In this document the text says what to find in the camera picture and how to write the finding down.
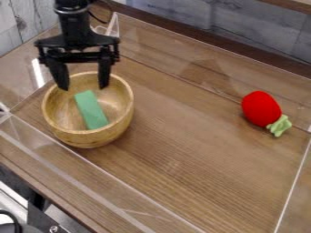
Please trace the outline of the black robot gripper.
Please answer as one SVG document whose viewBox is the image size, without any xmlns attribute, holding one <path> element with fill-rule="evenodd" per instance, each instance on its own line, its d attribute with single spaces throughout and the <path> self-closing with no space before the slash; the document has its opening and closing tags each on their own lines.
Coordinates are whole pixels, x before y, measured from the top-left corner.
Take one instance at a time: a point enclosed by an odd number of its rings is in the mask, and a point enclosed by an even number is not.
<svg viewBox="0 0 311 233">
<path fill-rule="evenodd" d="M 89 26 L 87 10 L 57 10 L 61 33 L 33 42 L 38 62 L 46 65 L 54 83 L 61 90 L 69 89 L 69 72 L 65 63 L 98 60 L 98 87 L 109 85 L 110 66 L 118 60 L 118 38 L 99 35 Z"/>
</svg>

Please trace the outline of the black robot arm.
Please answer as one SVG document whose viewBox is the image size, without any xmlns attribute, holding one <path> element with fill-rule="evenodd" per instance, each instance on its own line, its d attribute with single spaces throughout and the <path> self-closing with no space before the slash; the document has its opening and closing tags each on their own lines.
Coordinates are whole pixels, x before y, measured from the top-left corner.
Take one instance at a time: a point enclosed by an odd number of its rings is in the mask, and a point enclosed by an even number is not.
<svg viewBox="0 0 311 233">
<path fill-rule="evenodd" d="M 87 0 L 54 0 L 61 33 L 33 42 L 38 63 L 47 68 L 57 87 L 65 91 L 70 85 L 67 64 L 97 63 L 98 89 L 103 89 L 109 85 L 111 65 L 120 58 L 118 38 L 90 29 L 89 5 Z"/>
</svg>

